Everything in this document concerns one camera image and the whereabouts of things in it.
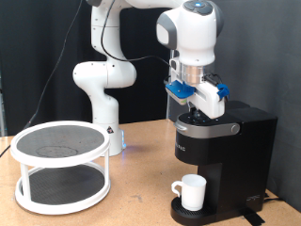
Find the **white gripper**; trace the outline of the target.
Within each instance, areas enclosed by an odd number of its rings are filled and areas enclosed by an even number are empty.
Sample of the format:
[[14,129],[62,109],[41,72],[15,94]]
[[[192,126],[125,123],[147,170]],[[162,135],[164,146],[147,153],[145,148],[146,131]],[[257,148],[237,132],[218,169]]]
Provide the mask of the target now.
[[202,121],[203,112],[210,119],[216,119],[225,113],[225,102],[217,94],[218,88],[209,82],[195,85],[195,92],[188,97],[188,101],[195,107],[192,108],[193,119]]

